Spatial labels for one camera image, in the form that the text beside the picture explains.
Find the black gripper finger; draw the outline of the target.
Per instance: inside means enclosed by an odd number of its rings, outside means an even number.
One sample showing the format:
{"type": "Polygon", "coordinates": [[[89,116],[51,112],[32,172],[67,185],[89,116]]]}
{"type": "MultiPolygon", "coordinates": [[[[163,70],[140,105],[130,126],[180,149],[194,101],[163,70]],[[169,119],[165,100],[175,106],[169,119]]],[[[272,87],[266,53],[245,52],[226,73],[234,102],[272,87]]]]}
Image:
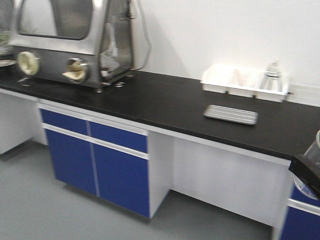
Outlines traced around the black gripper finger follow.
{"type": "Polygon", "coordinates": [[[298,154],[290,163],[289,171],[295,187],[306,197],[320,200],[320,161],[298,154]]]}

